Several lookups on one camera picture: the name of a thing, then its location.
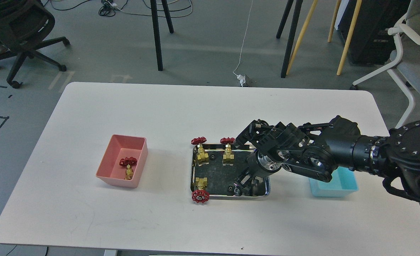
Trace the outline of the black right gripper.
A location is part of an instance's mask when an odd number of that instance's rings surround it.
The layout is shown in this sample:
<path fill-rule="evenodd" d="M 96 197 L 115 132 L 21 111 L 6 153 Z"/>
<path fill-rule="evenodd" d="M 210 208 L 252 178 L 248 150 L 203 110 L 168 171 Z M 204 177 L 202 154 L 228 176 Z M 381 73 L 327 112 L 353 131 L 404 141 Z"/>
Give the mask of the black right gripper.
<path fill-rule="evenodd" d="M 268 156 L 259 151 L 254 151 L 247 159 L 247 167 L 240 175 L 240 180 L 234 183 L 234 194 L 236 196 L 252 196 L 255 177 L 265 178 L 278 172 L 282 164 L 274 162 Z"/>

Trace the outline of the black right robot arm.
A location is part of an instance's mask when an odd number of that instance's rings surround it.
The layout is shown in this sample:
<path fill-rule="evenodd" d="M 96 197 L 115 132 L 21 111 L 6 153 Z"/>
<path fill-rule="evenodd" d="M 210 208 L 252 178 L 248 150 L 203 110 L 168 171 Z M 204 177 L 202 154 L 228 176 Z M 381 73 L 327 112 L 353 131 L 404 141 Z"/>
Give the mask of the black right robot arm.
<path fill-rule="evenodd" d="M 420 121 L 389 133 L 387 137 L 361 135 L 357 123 L 341 116 L 299 127 L 254 120 L 234 142 L 234 147 L 246 142 L 255 147 L 237 185 L 244 188 L 244 177 L 268 177 L 282 167 L 330 182 L 332 172 L 342 166 L 382 177 L 388 193 L 420 202 Z"/>

